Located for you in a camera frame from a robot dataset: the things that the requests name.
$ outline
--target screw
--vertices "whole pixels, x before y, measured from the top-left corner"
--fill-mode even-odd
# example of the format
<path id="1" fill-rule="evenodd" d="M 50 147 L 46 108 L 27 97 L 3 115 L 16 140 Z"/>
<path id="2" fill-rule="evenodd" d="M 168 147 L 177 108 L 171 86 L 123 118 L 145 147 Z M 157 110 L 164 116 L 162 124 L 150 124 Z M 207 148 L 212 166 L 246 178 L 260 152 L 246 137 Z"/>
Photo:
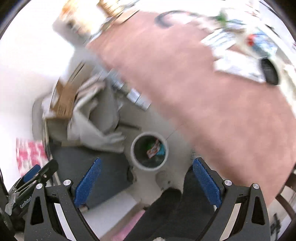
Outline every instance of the screw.
<path id="1" fill-rule="evenodd" d="M 253 183 L 253 188 L 259 189 L 259 185 L 257 183 Z"/>
<path id="2" fill-rule="evenodd" d="M 225 183 L 226 186 L 231 186 L 232 185 L 232 181 L 230 181 L 230 180 L 225 180 L 224 183 Z"/>
<path id="3" fill-rule="evenodd" d="M 71 180 L 67 179 L 63 182 L 65 186 L 69 186 L 71 184 Z"/>
<path id="4" fill-rule="evenodd" d="M 43 186 L 42 183 L 38 183 L 38 184 L 36 185 L 36 188 L 37 188 L 37 189 L 41 189 L 42 186 Z"/>

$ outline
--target round trash bin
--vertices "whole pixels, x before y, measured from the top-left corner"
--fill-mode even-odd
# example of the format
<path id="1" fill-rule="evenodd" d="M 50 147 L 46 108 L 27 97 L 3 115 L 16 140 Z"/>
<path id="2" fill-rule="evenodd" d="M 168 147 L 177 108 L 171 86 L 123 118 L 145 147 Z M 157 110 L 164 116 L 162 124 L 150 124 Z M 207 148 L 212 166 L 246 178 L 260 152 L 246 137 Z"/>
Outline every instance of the round trash bin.
<path id="1" fill-rule="evenodd" d="M 155 145 L 158 145 L 156 154 L 149 156 L 147 153 Z M 131 159 L 133 164 L 144 171 L 156 171 L 160 169 L 168 158 L 168 144 L 160 134 L 156 132 L 143 132 L 138 135 L 131 145 Z"/>

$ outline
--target red and white checkered fabric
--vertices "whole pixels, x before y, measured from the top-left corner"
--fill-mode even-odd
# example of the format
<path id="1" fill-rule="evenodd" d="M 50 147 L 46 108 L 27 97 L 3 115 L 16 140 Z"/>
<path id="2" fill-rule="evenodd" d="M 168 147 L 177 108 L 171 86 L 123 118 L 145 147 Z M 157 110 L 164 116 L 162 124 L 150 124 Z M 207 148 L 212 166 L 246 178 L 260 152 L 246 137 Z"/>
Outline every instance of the red and white checkered fabric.
<path id="1" fill-rule="evenodd" d="M 43 167 L 48 159 L 42 141 L 16 140 L 17 166 L 20 175 L 25 175 L 36 164 Z"/>

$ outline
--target black pants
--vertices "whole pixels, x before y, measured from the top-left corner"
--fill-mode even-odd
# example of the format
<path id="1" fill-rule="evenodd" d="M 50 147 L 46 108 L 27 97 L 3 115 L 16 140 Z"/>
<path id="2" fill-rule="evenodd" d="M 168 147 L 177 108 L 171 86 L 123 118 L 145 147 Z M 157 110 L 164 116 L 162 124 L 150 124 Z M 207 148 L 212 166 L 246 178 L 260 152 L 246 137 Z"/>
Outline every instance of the black pants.
<path id="1" fill-rule="evenodd" d="M 195 240 L 214 214 L 192 167 L 184 180 L 183 194 L 169 188 L 140 218 L 124 241 L 170 237 Z"/>

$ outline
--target pink object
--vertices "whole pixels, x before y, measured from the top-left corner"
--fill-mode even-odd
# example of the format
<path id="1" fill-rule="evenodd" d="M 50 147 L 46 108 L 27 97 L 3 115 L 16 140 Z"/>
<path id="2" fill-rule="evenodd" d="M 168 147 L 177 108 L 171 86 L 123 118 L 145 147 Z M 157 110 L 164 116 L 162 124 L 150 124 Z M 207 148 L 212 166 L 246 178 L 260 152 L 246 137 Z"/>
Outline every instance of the pink object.
<path id="1" fill-rule="evenodd" d="M 133 227 L 137 224 L 137 222 L 140 220 L 140 218 L 145 213 L 145 210 L 139 211 L 131 221 L 115 236 L 111 238 L 111 241 L 123 241 L 126 236 L 130 233 L 130 231 L 133 229 Z"/>
<path id="2" fill-rule="evenodd" d="M 25 175 L 36 164 L 43 167 L 48 159 L 42 141 L 18 139 L 16 141 L 17 166 L 20 175 Z"/>

